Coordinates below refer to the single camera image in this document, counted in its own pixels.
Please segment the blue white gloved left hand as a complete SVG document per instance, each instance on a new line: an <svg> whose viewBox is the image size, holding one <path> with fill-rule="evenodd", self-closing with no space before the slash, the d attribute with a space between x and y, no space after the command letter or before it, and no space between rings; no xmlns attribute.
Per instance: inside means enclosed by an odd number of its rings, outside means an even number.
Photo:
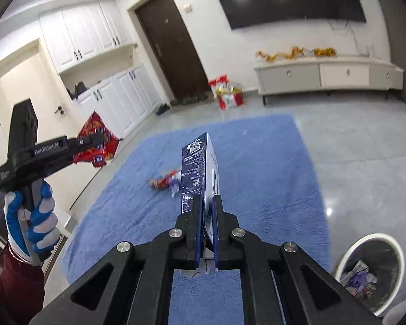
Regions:
<svg viewBox="0 0 406 325"><path fill-rule="evenodd" d="M54 214L53 191L44 180L37 184L39 193L35 195L37 202L32 210L23 206L19 191L7 193L3 207L11 254L31 266L40 266L48 259L61 237Z"/></svg>

